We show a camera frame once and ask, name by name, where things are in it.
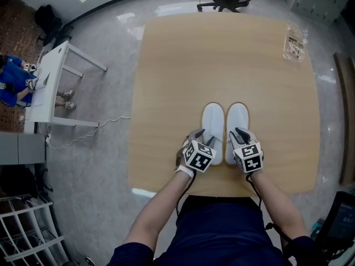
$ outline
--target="table leg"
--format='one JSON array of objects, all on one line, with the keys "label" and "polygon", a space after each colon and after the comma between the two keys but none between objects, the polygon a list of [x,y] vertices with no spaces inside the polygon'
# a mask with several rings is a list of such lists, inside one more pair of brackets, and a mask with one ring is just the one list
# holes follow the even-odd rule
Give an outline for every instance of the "table leg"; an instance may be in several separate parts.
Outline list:
[{"label": "table leg", "polygon": [[79,77],[83,77],[83,73],[81,73],[81,72],[79,72],[79,71],[76,71],[75,69],[73,69],[73,68],[71,68],[71,67],[69,67],[69,66],[66,66],[66,65],[63,65],[63,70],[65,70],[65,71],[68,71],[68,72],[70,72],[70,73],[72,73],[72,74],[74,74],[74,75],[76,75],[76,76],[79,76]]},{"label": "table leg", "polygon": [[53,124],[60,124],[60,125],[67,125],[67,126],[90,126],[90,127],[99,127],[98,122],[89,122],[89,121],[81,121],[76,119],[68,119],[68,118],[61,118],[61,117],[53,117],[51,123]]},{"label": "table leg", "polygon": [[81,50],[79,50],[78,48],[72,46],[70,43],[68,44],[68,49],[70,52],[74,53],[75,55],[81,57],[82,59],[84,59],[85,61],[89,62],[90,64],[104,70],[107,71],[107,67],[102,64],[101,62],[95,60],[94,58],[90,57],[89,55],[87,55],[86,53],[82,52]]}]

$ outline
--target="navy shirt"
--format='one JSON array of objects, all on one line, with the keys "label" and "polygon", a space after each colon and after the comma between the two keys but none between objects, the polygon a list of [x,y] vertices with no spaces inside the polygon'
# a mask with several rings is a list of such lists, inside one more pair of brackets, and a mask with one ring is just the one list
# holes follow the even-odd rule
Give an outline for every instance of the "navy shirt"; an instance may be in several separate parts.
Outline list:
[{"label": "navy shirt", "polygon": [[[12,84],[16,93],[6,90],[0,90],[0,99],[8,105],[14,106],[17,102],[17,93],[23,91],[27,85],[26,80],[34,79],[35,76],[21,68],[22,58],[7,55],[9,57],[7,64],[3,66],[0,74],[0,83]],[[23,99],[25,103],[31,103],[32,94],[27,94]]]},{"label": "navy shirt", "polygon": [[[312,251],[313,240],[294,240]],[[293,253],[298,265],[307,260]],[[115,249],[108,266],[117,265],[288,265],[282,252],[274,247],[264,230],[259,210],[238,204],[212,204],[183,216],[167,251],[153,261],[154,253],[141,243],[127,243]]]}]

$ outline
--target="forearm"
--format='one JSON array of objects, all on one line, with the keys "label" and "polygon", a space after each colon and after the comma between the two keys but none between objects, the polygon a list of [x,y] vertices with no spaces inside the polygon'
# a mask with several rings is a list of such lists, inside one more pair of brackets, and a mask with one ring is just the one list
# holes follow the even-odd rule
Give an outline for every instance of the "forearm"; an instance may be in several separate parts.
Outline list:
[{"label": "forearm", "polygon": [[274,224],[278,225],[291,239],[306,236],[302,215],[289,196],[262,171],[254,172],[251,179]]},{"label": "forearm", "polygon": [[17,101],[22,100],[27,94],[29,94],[29,89],[25,88],[23,91],[17,93]]},{"label": "forearm", "polygon": [[140,242],[155,250],[158,235],[170,218],[189,180],[190,177],[186,173],[176,173],[139,213],[124,243]]}]

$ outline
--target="gray floor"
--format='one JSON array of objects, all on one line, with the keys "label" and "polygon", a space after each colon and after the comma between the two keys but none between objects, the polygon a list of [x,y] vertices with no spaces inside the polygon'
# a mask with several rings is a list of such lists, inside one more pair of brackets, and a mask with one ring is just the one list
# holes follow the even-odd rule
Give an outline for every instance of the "gray floor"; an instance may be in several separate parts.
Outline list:
[{"label": "gray floor", "polygon": [[[79,60],[67,64],[84,72],[84,78],[63,73],[61,88],[75,88],[76,111],[57,115],[103,122],[129,116],[135,68],[145,22],[156,16],[197,12],[199,0],[126,0],[105,7],[74,24],[71,43],[108,66],[103,73]],[[338,188],[343,152],[343,106],[332,55],[346,53],[337,25],[327,28],[290,12],[283,0],[252,0],[241,12],[297,23],[307,31],[308,48],[317,85],[321,117],[321,151],[317,184],[313,191],[292,195],[308,229],[325,216]],[[59,226],[71,254],[90,255],[97,265],[107,263],[126,236],[135,216],[148,199],[133,195],[128,187],[127,137],[130,120],[108,123],[95,137],[66,149],[48,151],[48,179]],[[52,126],[53,146],[93,132],[90,128]],[[170,244],[175,214],[159,237],[155,256]],[[275,245],[277,235],[269,232]]]}]

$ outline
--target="metal rack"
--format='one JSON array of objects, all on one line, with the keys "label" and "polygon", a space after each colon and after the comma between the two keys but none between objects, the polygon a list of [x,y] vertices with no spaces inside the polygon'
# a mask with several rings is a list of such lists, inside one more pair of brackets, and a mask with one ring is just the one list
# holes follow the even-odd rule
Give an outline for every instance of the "metal rack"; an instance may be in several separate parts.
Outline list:
[{"label": "metal rack", "polygon": [[53,202],[20,197],[0,198],[1,231],[7,236],[0,238],[0,249],[6,262],[12,265],[55,265],[69,259],[62,246],[52,220],[50,206]]}]

